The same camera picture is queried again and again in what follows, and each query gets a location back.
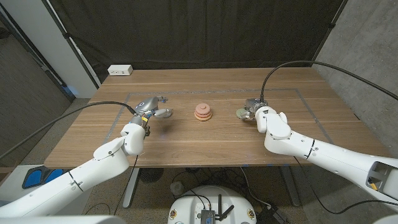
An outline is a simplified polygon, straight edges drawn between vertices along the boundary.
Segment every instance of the black cable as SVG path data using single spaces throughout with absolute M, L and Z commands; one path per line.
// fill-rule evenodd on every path
M 240 186 L 237 185 L 237 184 L 235 184 L 235 181 L 232 181 L 232 180 L 229 178 L 229 175 L 227 174 L 227 171 L 232 171 L 232 172 L 234 172 L 234 174 L 235 174 L 236 176 L 238 176 L 238 177 L 240 177 L 240 178 L 243 179 L 243 177 L 239 176 L 235 171 L 233 171 L 233 170 L 231 170 L 231 169 L 225 169 L 224 167 L 222 167 L 221 170 L 216 171 L 216 172 L 212 172 L 212 171 L 209 169 L 209 172 L 210 172 L 210 174 L 211 174 L 211 175 L 210 175 L 210 178 L 209 178 L 208 180 L 203 181 L 203 182 L 212 181 L 211 184 L 222 185 L 221 183 L 223 183 L 224 185 L 227 185 L 228 187 L 233 186 L 233 187 L 235 187 L 236 189 L 240 190 L 241 193 L 242 193 L 242 194 L 244 195 L 244 197 L 246 198 L 246 197 L 248 196 L 248 194 L 243 190 L 243 188 L 245 187 L 245 186 L 243 186 L 244 184 L 241 184 Z
M 345 69 L 339 68 L 339 67 L 334 66 L 334 65 L 330 65 L 330 64 L 328 64 L 328 63 L 323 63 L 323 62 L 316 62 L 316 61 L 309 61 L 309 60 L 297 60 L 297 61 L 292 61 L 292 62 L 283 63 L 282 65 L 279 65 L 278 67 L 274 68 L 270 73 L 268 73 L 266 79 L 264 80 L 264 83 L 262 84 L 262 88 L 261 88 L 261 95 L 260 95 L 260 101 L 261 101 L 261 102 L 264 101 L 264 88 L 265 88 L 265 86 L 266 86 L 266 83 L 267 83 L 267 80 L 269 79 L 269 77 L 270 77 L 278 68 L 284 67 L 285 65 L 290 65 L 290 64 L 293 64 L 293 63 L 314 63 L 314 64 L 317 64 L 317 65 L 323 65 L 323 66 L 326 66 L 326 67 L 329 67 L 329 68 L 333 68 L 333 69 L 338 70 L 338 71 L 341 71 L 341 72 L 343 72 L 343 73 L 345 73 L 345 74 L 347 74 L 347 75 L 349 75 L 349 76 L 351 76 L 351 77 L 354 77 L 354 78 L 356 78 L 356 79 L 358 79 L 358 80 L 360 80 L 360 81 L 362 81 L 362 82 L 365 82 L 366 84 L 368 84 L 368 85 L 370 85 L 370 86 L 373 86 L 374 88 L 377 88 L 378 90 L 382 91 L 383 93 L 385 93 L 385 94 L 387 94 L 387 95 L 393 97 L 394 99 L 398 100 L 398 96 L 397 96 L 397 95 L 395 95 L 395 94 L 391 93 L 390 91 L 384 89 L 383 87 L 380 87 L 380 86 L 374 84 L 373 82 L 367 81 L 366 79 L 364 79 L 364 78 L 362 78 L 362 77 L 359 77 L 359 76 L 355 75 L 354 73 L 349 72 L 349 71 L 347 71 L 347 70 L 345 70 Z
M 242 173 L 243 173 L 243 175 L 244 175 L 244 179 L 246 180 L 246 184 L 248 185 L 248 190 L 249 190 L 249 193 L 250 193 L 251 197 L 254 198 L 254 199 L 256 199 L 257 201 L 263 203 L 264 205 L 267 205 L 267 208 L 268 208 L 268 209 L 272 208 L 272 205 L 271 205 L 271 204 L 269 204 L 269 203 L 267 203 L 267 202 L 265 202 L 265 201 L 262 201 L 262 200 L 258 199 L 256 196 L 254 196 L 254 194 L 250 191 L 250 186 L 249 186 L 248 177 L 247 177 L 246 173 L 244 172 L 243 168 L 242 168 L 242 167 L 240 167 L 240 168 L 241 168 L 241 171 L 242 171 Z
M 183 173 L 186 173 L 186 172 L 187 172 L 187 171 L 182 171 L 181 173 L 178 173 L 177 175 L 175 175 L 174 178 L 173 178 L 173 180 L 172 180 L 172 183 L 174 183 L 174 180 L 175 180 L 176 177 L 178 177 L 179 175 L 181 175 L 181 174 L 183 174 Z
M 237 177 L 240 177 L 240 178 L 242 179 L 242 184 L 241 184 L 241 185 L 243 185 L 244 183 L 246 183 L 245 180 L 244 180 L 244 177 L 242 177 L 241 175 L 237 174 L 237 173 L 235 172 L 235 170 L 226 169 L 225 172 L 227 172 L 227 171 L 233 172 L 233 173 L 235 174 L 235 179 L 234 179 L 235 182 L 239 183 L 239 182 L 236 180 L 236 178 L 237 178 Z
M 369 203 L 369 202 L 386 203 L 386 204 L 389 204 L 389 205 L 398 205 L 398 203 L 387 202 L 387 201 L 383 201 L 383 200 L 365 200 L 365 201 L 362 201 L 362 202 L 354 203 L 354 204 L 352 204 L 352 205 L 346 207 L 345 209 L 343 209 L 343 210 L 340 211 L 340 212 L 332 212 L 331 210 L 327 209 L 327 208 L 322 204 L 322 202 L 321 202 L 321 200 L 319 199 L 318 195 L 315 193 L 315 191 L 314 191 L 314 189 L 312 188 L 312 185 L 311 185 L 311 183 L 310 183 L 310 180 L 308 179 L 308 177 L 307 177 L 307 175 L 306 175 L 306 173 L 305 173 L 305 171 L 304 171 L 304 169 L 303 169 L 301 163 L 299 162 L 299 160 L 297 160 L 297 158 L 296 158 L 295 156 L 294 156 L 294 159 L 295 159 L 295 160 L 297 161 L 297 163 L 300 165 L 301 171 L 303 172 L 304 177 L 305 177 L 305 179 L 307 180 L 308 185 L 310 186 L 310 188 L 311 188 L 311 190 L 312 190 L 312 193 L 313 193 L 314 196 L 317 198 L 318 202 L 321 204 L 321 206 L 322 206 L 326 211 L 328 211 L 328 212 L 330 212 L 330 213 L 332 213 L 332 214 L 339 215 L 339 214 L 345 213 L 345 212 L 346 212 L 347 210 L 349 210 L 350 208 L 353 208 L 353 207 L 355 207 L 355 206 L 357 206 L 357 205 L 361 205 L 361 204 L 363 204 L 363 203 Z
M 91 209 L 93 209 L 94 207 L 96 207 L 97 205 L 106 205 L 107 208 L 108 208 L 108 211 L 109 211 L 109 212 L 108 212 L 108 215 L 111 214 L 111 208 L 109 207 L 109 205 L 108 205 L 107 203 L 101 202 L 101 203 L 98 203 L 98 204 L 96 204 L 96 205 L 93 205 L 90 209 L 88 209 L 87 212 L 85 213 L 85 215 L 87 215 L 87 213 L 88 213 Z
M 174 180 L 175 180 L 176 177 L 178 177 L 179 175 L 184 174 L 184 173 L 188 173 L 188 174 L 189 174 L 188 171 L 182 171 L 181 173 L 178 173 L 177 175 L 174 176 L 174 178 L 173 178 L 173 180 L 172 180 L 172 183 L 174 183 Z M 199 181 L 198 177 L 195 176 L 195 178 L 196 178 L 198 184 L 200 184 L 200 181 Z
M 199 195 L 197 195 L 193 190 L 190 190 L 194 195 L 196 195 L 198 198 L 199 198 L 199 200 L 202 202 L 202 204 L 203 204 L 203 209 L 204 210 L 206 210 L 206 206 L 205 206 L 205 203 L 203 203 L 203 200 L 199 197 Z
M 131 172 L 133 172 L 133 171 L 134 171 L 134 168 L 136 168 L 137 159 L 138 159 L 138 155 L 137 155 L 137 157 L 136 157 L 136 161 L 134 162 L 134 165 L 133 165 L 133 167 L 132 167 Z M 124 190 L 123 190 L 122 196 L 121 196 L 120 199 L 119 199 L 118 205 L 116 206 L 116 209 L 114 210 L 113 215 L 116 215 L 116 212 L 117 212 L 117 210 L 118 210 L 118 208 L 119 208 L 119 204 L 120 204 L 120 202 L 121 202 L 121 200 L 122 200 L 122 198 L 123 198 L 124 193 L 126 192 L 127 186 L 129 185 L 130 179 L 131 179 L 131 175 L 130 175 L 129 181 L 127 181 L 127 184 L 126 184 L 126 186 L 125 186 L 125 188 L 124 188 Z
M 33 132 L 31 135 L 27 136 L 27 137 L 26 137 L 24 140 L 22 140 L 20 143 L 16 144 L 14 147 L 10 148 L 8 151 L 6 151 L 4 154 L 2 154 L 2 155 L 0 156 L 0 159 L 6 157 L 6 156 L 7 156 L 8 154 L 10 154 L 12 151 L 14 151 L 15 149 L 17 149 L 19 146 L 23 145 L 25 142 L 27 142 L 29 139 L 31 139 L 32 137 L 34 137 L 34 136 L 35 136 L 36 134 L 38 134 L 39 132 L 43 131 L 43 129 L 45 129 L 45 128 L 51 126 L 51 125 L 53 125 L 55 122 L 57 122 L 57 121 L 59 121 L 59 120 L 65 118 L 65 117 L 67 117 L 67 116 L 69 116 L 69 115 L 71 115 L 71 114 L 73 114 L 73 113 L 75 113 L 75 112 L 77 112 L 77 111 L 80 111 L 80 110 L 82 110 L 82 109 L 84 109 L 84 108 L 87 108 L 87 107 L 89 107 L 89 106 L 104 105 L 104 104 L 107 104 L 107 105 L 122 105 L 122 106 L 125 106 L 132 114 L 135 114 L 135 113 L 136 113 L 136 112 L 134 111 L 134 109 L 133 109 L 131 106 L 129 106 L 129 105 L 125 104 L 125 103 L 120 103 L 120 102 L 115 102 L 115 101 L 102 101 L 102 102 L 96 102 L 96 103 L 87 104 L 87 105 L 85 105 L 85 106 L 82 106 L 81 108 L 78 108 L 78 109 L 73 110 L 72 112 L 69 112 L 69 113 L 67 113 L 67 114 L 64 114 L 64 115 L 62 115 L 62 116 L 60 116 L 60 117 L 54 119 L 53 121 L 50 121 L 50 122 L 47 123 L 46 125 L 42 126 L 42 127 L 39 128 L 38 130 L 36 130 L 35 132 Z
M 207 199 L 207 201 L 209 202 L 209 207 L 210 207 L 210 210 L 211 210 L 211 203 L 210 203 L 210 200 L 209 200 L 208 198 L 206 198 L 205 196 L 203 196 L 203 195 L 182 195 L 182 196 L 179 196 L 179 197 L 174 198 L 174 199 L 179 199 L 179 198 L 187 197 L 187 196 L 204 197 L 204 198 Z
M 245 181 L 248 190 L 250 190 L 250 189 L 249 189 L 249 182 L 246 182 L 247 179 L 244 178 L 244 177 L 239 176 L 235 171 L 233 171 L 233 172 L 234 172 L 238 177 L 242 178 L 242 179 Z M 250 196 L 254 199 L 254 201 L 256 201 L 256 202 L 258 202 L 258 203 L 260 204 L 261 209 L 264 209 L 263 203 L 261 203 L 260 201 L 258 201 L 258 196 L 257 196 L 255 193 L 252 193 L 252 194 L 250 194 Z M 284 220 L 284 219 L 281 217 L 281 215 L 279 215 L 279 214 L 277 213 L 277 211 L 274 209 L 273 206 L 270 206 L 270 208 L 279 216 L 280 219 Z

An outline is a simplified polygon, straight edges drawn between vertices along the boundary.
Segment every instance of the table surface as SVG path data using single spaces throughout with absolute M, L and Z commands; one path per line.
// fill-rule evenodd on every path
M 149 120 L 150 136 L 137 167 L 211 167 L 296 165 L 291 156 L 269 152 L 256 122 L 235 115 L 248 98 L 258 98 L 271 68 L 135 70 L 109 76 L 92 102 L 120 101 L 131 106 L 152 96 L 166 96 L 159 108 L 173 108 L 167 119 Z M 357 152 L 390 156 L 387 149 L 312 68 L 281 68 L 267 82 L 264 98 L 283 111 L 291 128 Z M 207 103 L 213 117 L 198 121 L 197 104 Z M 84 109 L 44 164 L 73 168 L 93 158 L 94 150 L 120 137 L 131 113 L 118 105 Z M 129 157 L 134 164 L 135 157 Z

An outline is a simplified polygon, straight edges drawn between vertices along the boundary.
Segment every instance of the blue object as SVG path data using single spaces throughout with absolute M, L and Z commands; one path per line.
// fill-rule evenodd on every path
M 26 178 L 24 187 L 30 187 L 33 185 L 37 185 L 40 183 L 40 180 L 42 178 L 42 171 L 41 170 L 35 170 L 29 176 Z
M 55 179 L 55 178 L 61 176 L 62 173 L 63 173 L 63 170 L 61 170 L 61 169 L 53 170 L 53 171 L 51 172 L 51 174 L 46 178 L 46 180 L 45 180 L 44 182 L 45 182 L 45 183 L 48 183 L 48 182 L 50 182 L 51 180 L 53 180 L 53 179 Z

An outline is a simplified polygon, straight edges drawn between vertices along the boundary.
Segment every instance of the white wall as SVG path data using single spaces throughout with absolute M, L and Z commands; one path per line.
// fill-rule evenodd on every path
M 77 98 L 96 88 L 41 0 L 0 0 Z

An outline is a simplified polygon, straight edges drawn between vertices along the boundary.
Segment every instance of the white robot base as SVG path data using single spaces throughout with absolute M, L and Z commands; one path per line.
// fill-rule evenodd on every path
M 257 222 L 256 214 L 250 202 L 231 189 L 217 185 L 205 185 L 192 190 L 193 192 L 189 190 L 173 203 L 170 208 L 168 224 L 250 224 Z M 205 196 L 210 201 L 211 209 L 209 201 L 201 196 Z M 203 200 L 206 211 L 203 211 L 203 203 L 199 197 Z

